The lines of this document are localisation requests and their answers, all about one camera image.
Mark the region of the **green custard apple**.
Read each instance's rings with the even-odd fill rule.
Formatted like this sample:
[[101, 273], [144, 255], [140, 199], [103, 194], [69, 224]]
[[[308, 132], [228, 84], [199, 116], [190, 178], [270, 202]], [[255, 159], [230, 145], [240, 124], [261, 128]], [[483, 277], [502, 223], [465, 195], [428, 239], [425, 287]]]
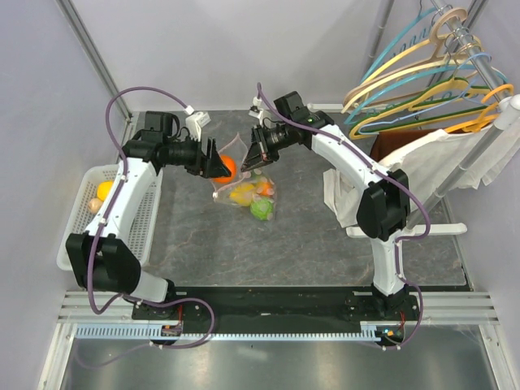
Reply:
[[274, 216], [274, 203], [270, 199], [260, 198], [250, 204], [249, 210], [254, 218], [268, 221]]

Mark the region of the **clear zip top bag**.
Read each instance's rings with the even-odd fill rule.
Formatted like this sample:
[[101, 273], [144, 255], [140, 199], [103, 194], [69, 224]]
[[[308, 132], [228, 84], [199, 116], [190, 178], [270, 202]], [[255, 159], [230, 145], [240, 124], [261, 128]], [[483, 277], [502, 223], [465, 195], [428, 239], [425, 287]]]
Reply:
[[212, 180], [213, 200], [248, 210], [257, 220], [270, 221], [275, 217], [276, 186], [260, 168], [241, 171], [247, 152], [248, 148], [239, 134], [219, 150], [219, 156], [231, 175]]

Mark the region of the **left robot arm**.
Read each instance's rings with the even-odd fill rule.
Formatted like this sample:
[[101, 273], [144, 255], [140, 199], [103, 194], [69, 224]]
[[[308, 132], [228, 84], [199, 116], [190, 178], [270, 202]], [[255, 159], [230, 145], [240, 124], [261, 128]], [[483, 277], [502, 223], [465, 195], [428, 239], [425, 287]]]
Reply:
[[231, 175], [215, 140], [202, 141], [202, 128], [209, 121], [202, 111], [184, 123], [171, 113], [145, 113], [144, 128], [123, 145], [124, 157], [101, 209], [82, 233], [70, 234], [65, 242], [80, 287], [150, 302], [150, 310], [160, 319], [176, 315], [174, 283], [144, 271], [128, 239], [141, 201], [164, 167], [180, 166], [209, 179]]

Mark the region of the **yellow lemon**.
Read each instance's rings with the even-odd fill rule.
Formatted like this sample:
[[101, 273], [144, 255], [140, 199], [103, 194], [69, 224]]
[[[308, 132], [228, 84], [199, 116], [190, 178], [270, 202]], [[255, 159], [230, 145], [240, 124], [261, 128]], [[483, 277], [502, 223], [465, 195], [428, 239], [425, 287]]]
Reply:
[[110, 194], [113, 183], [111, 180], [101, 182], [97, 187], [97, 199], [104, 202]]

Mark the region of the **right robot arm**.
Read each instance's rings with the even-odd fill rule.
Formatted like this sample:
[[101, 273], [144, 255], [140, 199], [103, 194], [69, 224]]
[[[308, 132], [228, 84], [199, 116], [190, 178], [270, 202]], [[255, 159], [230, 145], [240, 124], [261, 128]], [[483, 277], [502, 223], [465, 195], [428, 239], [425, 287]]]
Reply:
[[410, 213], [407, 175], [391, 173], [369, 158], [327, 113], [310, 111], [296, 91], [274, 103], [257, 94], [249, 113], [259, 124], [252, 129], [241, 171], [265, 167], [279, 160], [282, 149], [303, 145], [325, 158], [357, 190], [357, 226], [370, 238], [374, 259], [372, 310], [380, 319], [392, 319], [401, 311], [407, 294], [400, 271], [402, 256], [393, 248]]

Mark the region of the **yellow pear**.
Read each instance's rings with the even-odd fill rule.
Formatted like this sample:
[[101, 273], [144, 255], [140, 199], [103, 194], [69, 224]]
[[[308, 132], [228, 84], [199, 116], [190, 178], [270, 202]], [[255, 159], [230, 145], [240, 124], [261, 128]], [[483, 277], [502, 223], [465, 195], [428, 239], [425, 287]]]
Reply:
[[255, 186], [251, 183], [238, 184], [229, 194], [231, 201], [238, 206], [250, 206], [256, 194]]

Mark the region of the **orange green mango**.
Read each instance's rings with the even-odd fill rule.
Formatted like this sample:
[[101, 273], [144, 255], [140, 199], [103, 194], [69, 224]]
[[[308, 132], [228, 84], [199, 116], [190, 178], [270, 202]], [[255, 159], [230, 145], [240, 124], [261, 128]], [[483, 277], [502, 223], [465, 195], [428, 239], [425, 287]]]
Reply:
[[258, 181], [256, 185], [256, 193], [264, 197], [273, 197], [275, 195], [274, 185], [268, 181]]

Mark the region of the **orange fruit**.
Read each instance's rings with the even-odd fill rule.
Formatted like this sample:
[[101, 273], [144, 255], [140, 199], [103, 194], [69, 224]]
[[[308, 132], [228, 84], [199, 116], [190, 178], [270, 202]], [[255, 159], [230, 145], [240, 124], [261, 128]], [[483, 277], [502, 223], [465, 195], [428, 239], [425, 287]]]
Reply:
[[235, 160], [227, 155], [222, 155], [221, 160], [222, 160], [224, 166], [229, 171], [230, 176], [222, 176], [219, 178], [214, 178], [213, 181], [217, 184], [231, 183], [235, 179], [236, 172], [237, 172]]

